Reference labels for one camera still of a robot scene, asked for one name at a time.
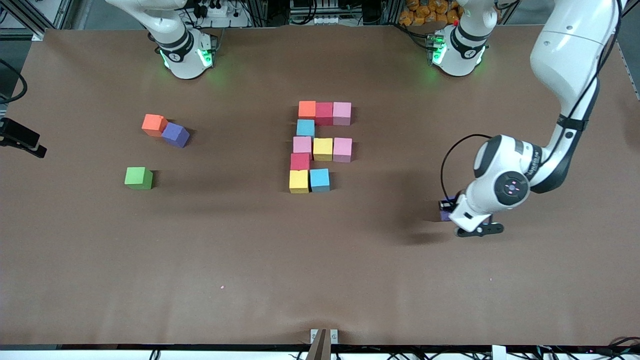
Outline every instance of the metal frame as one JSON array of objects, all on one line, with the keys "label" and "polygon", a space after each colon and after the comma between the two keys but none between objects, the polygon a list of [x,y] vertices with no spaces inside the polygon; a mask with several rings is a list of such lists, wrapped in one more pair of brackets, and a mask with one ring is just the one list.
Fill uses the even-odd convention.
[{"label": "metal frame", "polygon": [[64,27],[74,1],[62,0],[56,12],[56,18],[51,22],[28,0],[0,0],[0,6],[25,27],[24,29],[3,29],[0,40],[42,40],[47,28],[62,29]]}]

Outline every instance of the block arrangement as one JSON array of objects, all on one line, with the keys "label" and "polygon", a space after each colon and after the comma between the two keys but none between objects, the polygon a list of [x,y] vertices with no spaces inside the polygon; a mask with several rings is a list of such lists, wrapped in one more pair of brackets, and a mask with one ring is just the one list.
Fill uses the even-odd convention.
[{"label": "block arrangement", "polygon": [[308,154],[311,160],[311,136],[294,136],[293,153]]},{"label": "block arrangement", "polygon": [[159,138],[169,122],[162,115],[146,114],[142,130],[149,136]]},{"label": "block arrangement", "polygon": [[329,169],[315,168],[311,170],[310,173],[311,191],[316,193],[329,191]]},{"label": "block arrangement", "polygon": [[351,103],[350,102],[334,102],[333,103],[333,125],[339,125],[339,126],[351,125]]},{"label": "block arrangement", "polygon": [[350,163],[352,147],[353,140],[350,138],[333,139],[333,160],[337,163]]},{"label": "block arrangement", "polygon": [[149,136],[163,138],[168,144],[184,147],[189,140],[189,132],[184,127],[169,122],[162,115],[146,114],[142,130]]},{"label": "block arrangement", "polygon": [[329,169],[311,168],[311,161],[350,163],[353,140],[316,138],[316,126],[351,125],[350,102],[300,101],[289,167],[291,193],[328,192]]},{"label": "block arrangement", "polygon": [[298,119],[316,119],[316,102],[300,101],[298,103]]},{"label": "block arrangement", "polygon": [[316,125],[318,126],[333,125],[333,103],[332,102],[316,103]]},{"label": "block arrangement", "polygon": [[333,155],[332,138],[314,139],[314,161],[331,161]]},{"label": "block arrangement", "polygon": [[289,170],[310,170],[311,159],[307,154],[293,153],[291,154],[291,166]]},{"label": "block arrangement", "polygon": [[150,190],[154,173],[145,167],[128,167],[124,177],[124,185],[133,190]]},{"label": "block arrangement", "polygon": [[316,124],[314,120],[298,119],[298,126],[296,128],[297,136],[310,136],[316,137]]},{"label": "block arrangement", "polygon": [[289,191],[291,193],[309,192],[309,170],[289,171]]},{"label": "block arrangement", "polygon": [[189,132],[184,127],[170,122],[162,132],[162,137],[169,145],[183,148],[189,140]]}]

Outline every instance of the metal bracket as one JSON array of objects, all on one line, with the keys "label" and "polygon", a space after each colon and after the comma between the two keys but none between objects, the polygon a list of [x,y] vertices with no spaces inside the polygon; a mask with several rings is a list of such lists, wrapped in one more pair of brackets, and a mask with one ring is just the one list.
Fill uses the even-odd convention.
[{"label": "metal bracket", "polygon": [[[333,330],[319,329],[313,335],[313,342],[307,354],[306,360],[331,360],[331,343]],[[336,341],[338,340],[338,330],[335,331]]]},{"label": "metal bracket", "polygon": [[[316,338],[316,334],[318,333],[318,329],[311,329],[311,339],[310,342],[313,342]],[[338,329],[331,329],[331,344],[338,344]]]}]

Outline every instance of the table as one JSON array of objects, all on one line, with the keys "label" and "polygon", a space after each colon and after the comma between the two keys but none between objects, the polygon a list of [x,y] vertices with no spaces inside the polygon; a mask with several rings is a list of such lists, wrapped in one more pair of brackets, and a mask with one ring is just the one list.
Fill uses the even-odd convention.
[{"label": "table", "polygon": [[[455,238],[439,168],[469,133],[546,145],[559,105],[533,76],[540,27],[498,28],[450,78],[394,28],[230,30],[216,66],[173,77],[144,31],[51,31],[8,116],[36,159],[0,151],[0,342],[592,344],[640,331],[640,111],[620,55],[563,187]],[[352,101],[329,193],[287,193],[296,105]],[[140,124],[186,126],[184,149]],[[480,139],[449,158],[454,193]],[[126,167],[155,188],[123,184]]]}]

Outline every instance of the black cable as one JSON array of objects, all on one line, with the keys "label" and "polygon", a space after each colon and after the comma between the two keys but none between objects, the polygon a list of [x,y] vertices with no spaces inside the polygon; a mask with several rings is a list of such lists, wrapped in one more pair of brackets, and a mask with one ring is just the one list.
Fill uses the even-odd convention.
[{"label": "black cable", "polygon": [[[609,55],[611,54],[611,51],[613,50],[613,47],[616,45],[616,40],[618,39],[618,34],[620,33],[620,24],[622,23],[622,16],[620,16],[620,14],[622,13],[622,4],[620,3],[620,0],[616,0],[616,4],[618,5],[618,22],[616,23],[616,29],[615,29],[615,33],[613,34],[613,39],[611,40],[611,43],[610,43],[608,49],[606,47],[604,47],[602,49],[602,52],[600,53],[600,59],[598,61],[598,67],[596,68],[596,72],[595,72],[595,74],[593,74],[593,77],[591,78],[591,81],[589,81],[589,84],[587,85],[586,88],[584,88],[584,90],[580,94],[580,97],[578,98],[578,100],[573,105],[573,108],[571,109],[571,112],[569,112],[569,116],[567,116],[568,119],[571,118],[571,116],[573,115],[573,112],[575,111],[575,109],[578,108],[578,105],[582,101],[582,98],[584,98],[584,96],[587,94],[587,91],[589,90],[589,88],[591,88],[591,85],[593,84],[593,82],[596,81],[596,79],[598,78],[600,70],[602,70],[602,67],[604,67],[604,63],[609,58]],[[557,148],[558,148],[558,146],[560,144],[560,140],[562,139],[563,135],[564,134],[560,134],[560,137],[558,137],[558,139],[556,140],[556,143],[554,144],[553,149],[549,153],[549,156],[547,157],[547,159],[545,161],[541,161],[540,162],[539,167],[541,167],[542,165],[546,164],[551,159],[553,154],[556,152],[556,150],[557,150]]]},{"label": "black cable", "polygon": [[27,81],[24,79],[24,77],[22,76],[22,74],[16,70],[14,67],[11,66],[11,64],[9,64],[8,62],[0,59],[0,63],[3,64],[4,66],[6,66],[7,68],[9,68],[9,70],[11,70],[12,72],[14,72],[16,75],[18,75],[18,78],[20,79],[20,82],[22,83],[22,91],[20,91],[20,93],[14,97],[10,97],[9,99],[5,99],[5,100],[0,100],[0,104],[8,104],[9,102],[13,102],[16,101],[17,99],[20,99],[21,97],[24,96],[24,94],[27,93]]},{"label": "black cable", "polygon": [[629,336],[628,338],[624,338],[622,340],[616,341],[615,343],[609,344],[608,348],[617,347],[618,345],[624,344],[627,341],[631,341],[631,340],[640,340],[640,337],[638,337],[638,336]]},{"label": "black cable", "polygon": [[[257,21],[256,18],[253,16],[253,14],[249,11],[249,9],[246,7],[246,4],[243,1],[240,1],[240,4],[242,4],[242,7],[244,9],[244,12],[247,14],[247,17],[251,17],[251,20],[253,21],[253,27],[256,28],[256,23],[259,25],[261,24],[261,22]],[[264,21],[265,23],[267,22],[267,20],[264,20],[261,17],[258,17],[259,20]]]},{"label": "black cable", "polygon": [[511,356],[519,357],[520,359],[528,359],[528,360],[531,360],[531,358],[530,358],[530,357],[522,356],[522,355],[518,355],[518,354],[514,354],[514,353],[512,353],[512,352],[510,352],[510,353],[508,353],[508,354],[509,354],[509,355],[511,355]]},{"label": "black cable", "polygon": [[295,21],[291,20],[291,24],[294,24],[294,25],[306,25],[306,24],[308,24],[309,22],[311,22],[311,20],[314,19],[314,17],[316,17],[317,10],[318,10],[318,2],[317,2],[317,0],[314,0],[313,3],[309,4],[309,14],[305,18],[305,20],[303,20],[302,22],[295,22]]},{"label": "black cable", "polygon": [[638,3],[640,3],[640,0],[636,0],[633,5],[629,6],[629,8],[622,13],[622,17],[625,17],[625,15],[628,14],[631,9],[635,8]]},{"label": "black cable", "polygon": [[511,8],[512,6],[518,4],[519,2],[520,2],[520,0],[516,0],[516,1],[512,2],[511,4],[505,5],[503,7],[496,6],[495,8],[498,9],[498,10],[507,10],[508,8]]},{"label": "black cable", "polygon": [[149,355],[149,360],[158,360],[160,359],[160,350],[151,351],[151,355]]},{"label": "black cable", "polygon": [[385,22],[384,24],[381,24],[381,25],[383,25],[383,26],[384,25],[393,25],[393,26],[396,27],[396,29],[402,31],[403,33],[405,33],[407,35],[413,35],[413,36],[415,36],[417,38],[427,38],[427,36],[429,36],[427,34],[414,33],[412,31],[410,31],[409,29],[407,29],[406,26],[402,26],[402,25],[396,24],[395,22]]},{"label": "black cable", "polygon": [[556,345],[556,348],[557,348],[558,350],[560,350],[560,352],[561,352],[562,354],[566,354],[566,355],[568,355],[568,356],[569,356],[570,358],[572,358],[573,360],[580,360],[580,359],[578,359],[577,357],[575,357],[571,352],[569,352],[569,351],[563,351],[563,350],[562,350],[562,348],[561,348],[561,347],[559,347],[559,346],[557,346],[557,345]]},{"label": "black cable", "polygon": [[4,17],[0,20],[0,24],[6,20],[6,16],[9,15],[9,12],[0,7],[0,16],[2,16],[2,14],[4,14]]},{"label": "black cable", "polygon": [[458,142],[456,142],[455,144],[453,144],[453,146],[449,149],[449,151],[447,151],[447,154],[445,154],[444,159],[442,159],[442,165],[440,166],[440,185],[442,185],[442,192],[444,193],[444,198],[445,200],[451,205],[453,206],[454,204],[451,202],[451,199],[449,199],[449,196],[447,195],[447,190],[444,188],[444,178],[443,178],[443,173],[444,173],[444,164],[445,162],[447,162],[447,158],[449,157],[449,154],[451,153],[451,151],[453,151],[453,149],[456,148],[456,146],[458,146],[461,142],[465,141],[466,139],[469,138],[474,138],[474,137],[481,137],[481,138],[487,138],[487,139],[491,139],[491,137],[489,135],[484,135],[484,134],[471,134],[471,135],[467,135],[465,137],[463,137],[462,139],[458,140]]}]

